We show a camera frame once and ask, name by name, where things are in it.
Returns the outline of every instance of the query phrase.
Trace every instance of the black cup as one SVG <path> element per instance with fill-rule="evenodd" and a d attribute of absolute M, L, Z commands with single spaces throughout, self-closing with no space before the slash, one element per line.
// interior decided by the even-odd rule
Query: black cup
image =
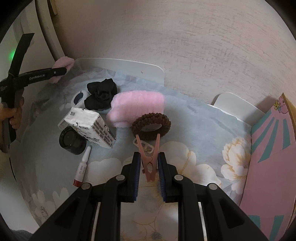
<path fill-rule="evenodd" d="M 65 150 L 79 155 L 86 147 L 86 139 L 79 135 L 72 127 L 66 127 L 59 136 L 59 144 Z"/>

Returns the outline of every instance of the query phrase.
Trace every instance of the green light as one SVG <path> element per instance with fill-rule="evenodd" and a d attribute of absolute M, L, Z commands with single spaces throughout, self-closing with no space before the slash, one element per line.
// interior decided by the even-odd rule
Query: green light
<path fill-rule="evenodd" d="M 15 54 L 15 49 L 12 50 L 12 51 L 10 52 L 10 54 L 9 54 L 9 57 L 8 57 L 8 58 L 9 58 L 10 61 L 12 61 L 14 54 Z"/>

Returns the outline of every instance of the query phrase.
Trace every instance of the white dropper bottle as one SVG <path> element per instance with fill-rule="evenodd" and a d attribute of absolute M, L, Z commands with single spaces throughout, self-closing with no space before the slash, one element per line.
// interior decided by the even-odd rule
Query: white dropper bottle
<path fill-rule="evenodd" d="M 86 171 L 86 167 L 87 167 L 87 161 L 89 160 L 89 154 L 91 152 L 91 146 L 88 146 L 86 148 L 86 151 L 82 157 L 81 162 L 79 163 L 76 175 L 75 175 L 75 179 L 74 179 L 74 183 L 73 185 L 76 187 L 80 187 L 83 181 L 83 177 Z"/>

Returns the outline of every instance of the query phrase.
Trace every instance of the black scrunchie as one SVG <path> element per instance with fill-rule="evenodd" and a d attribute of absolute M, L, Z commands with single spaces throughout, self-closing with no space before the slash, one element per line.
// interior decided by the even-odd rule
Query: black scrunchie
<path fill-rule="evenodd" d="M 150 124 L 161 124 L 161 127 L 155 131 L 142 131 L 144 126 Z M 144 114 L 138 119 L 136 119 L 131 127 L 134 137 L 139 135 L 140 139 L 143 141 L 153 141 L 156 140 L 157 134 L 160 137 L 164 136 L 170 130 L 171 122 L 168 117 L 161 113 L 149 113 Z"/>
<path fill-rule="evenodd" d="M 87 84 L 87 90 L 91 94 L 84 101 L 88 110 L 105 110 L 111 107 L 111 101 L 117 94 L 116 84 L 112 79 L 105 79 L 102 82 Z"/>

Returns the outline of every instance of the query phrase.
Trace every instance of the teal stripe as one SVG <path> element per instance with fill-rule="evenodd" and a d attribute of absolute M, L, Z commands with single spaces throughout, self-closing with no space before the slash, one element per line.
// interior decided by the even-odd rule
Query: teal stripe
<path fill-rule="evenodd" d="M 274 117 L 270 120 L 270 122 L 268 123 L 267 127 L 264 129 L 264 131 L 262 132 L 262 134 L 258 137 L 258 139 L 254 142 L 254 144 L 252 144 L 251 147 L 251 154 L 253 154 L 253 152 L 256 150 L 256 148 L 259 146 L 259 144 L 261 143 L 261 141 L 264 139 L 264 137 L 266 136 L 266 133 L 268 132 L 270 126 L 272 125 L 274 121 Z"/>
<path fill-rule="evenodd" d="M 285 149 L 285 148 L 287 148 L 288 146 L 291 145 L 291 143 L 290 143 L 290 133 L 289 133 L 287 119 L 283 119 L 283 134 L 284 134 L 283 149 Z"/>
<path fill-rule="evenodd" d="M 253 223 L 255 223 L 255 225 L 260 228 L 260 216 L 257 215 L 248 215 L 249 219 L 251 219 L 253 221 Z"/>
<path fill-rule="evenodd" d="M 270 154 L 271 154 L 271 151 L 272 151 L 272 148 L 274 146 L 274 142 L 276 140 L 276 133 L 277 133 L 277 128 L 278 128 L 278 125 L 279 125 L 279 120 L 276 120 L 276 123 L 274 124 L 274 129 L 272 130 L 272 133 L 271 133 L 271 136 L 270 136 L 270 139 L 267 143 L 267 146 L 260 158 L 260 160 L 258 161 L 261 162 L 261 161 L 264 161 L 266 160 L 268 157 L 270 157 Z"/>
<path fill-rule="evenodd" d="M 269 235 L 269 241 L 274 241 L 276 239 L 276 235 L 278 234 L 279 228 L 281 227 L 281 223 L 283 222 L 284 216 L 279 215 L 274 217 L 274 223 L 272 225 L 272 229 Z"/>
<path fill-rule="evenodd" d="M 262 124 L 267 120 L 267 118 L 271 115 L 271 110 L 269 110 L 252 128 L 251 134 L 253 134 L 256 130 L 262 126 Z"/>

